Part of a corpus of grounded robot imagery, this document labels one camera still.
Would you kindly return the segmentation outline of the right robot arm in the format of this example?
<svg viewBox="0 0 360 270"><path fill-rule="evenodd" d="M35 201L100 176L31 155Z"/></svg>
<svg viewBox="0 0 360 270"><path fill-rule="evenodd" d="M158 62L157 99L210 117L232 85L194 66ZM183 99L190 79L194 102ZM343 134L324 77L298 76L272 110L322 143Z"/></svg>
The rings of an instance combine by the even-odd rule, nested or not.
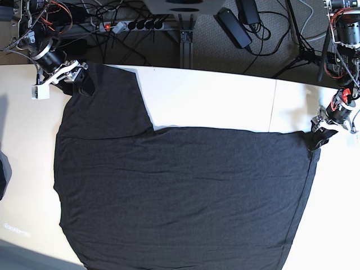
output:
<svg viewBox="0 0 360 270"><path fill-rule="evenodd" d="M1 20L8 20L14 34L2 52L26 57L36 68L31 87L34 100L50 97L50 86L66 95L78 92L92 96L95 85L88 64L71 59L61 49L62 36L72 29L70 8L60 1L6 1L1 5Z"/></svg>

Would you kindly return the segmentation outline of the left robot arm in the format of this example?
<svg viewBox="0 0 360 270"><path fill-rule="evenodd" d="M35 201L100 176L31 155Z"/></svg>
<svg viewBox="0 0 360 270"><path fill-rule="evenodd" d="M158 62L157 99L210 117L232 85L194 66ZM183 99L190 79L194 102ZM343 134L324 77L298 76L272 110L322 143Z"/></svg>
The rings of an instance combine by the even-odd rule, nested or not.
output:
<svg viewBox="0 0 360 270"><path fill-rule="evenodd" d="M319 149L342 129L358 131L355 116L359 114L359 1L324 1L329 20L319 62L317 80L326 74L339 88L327 106L319 105L311 120L308 148Z"/></svg>

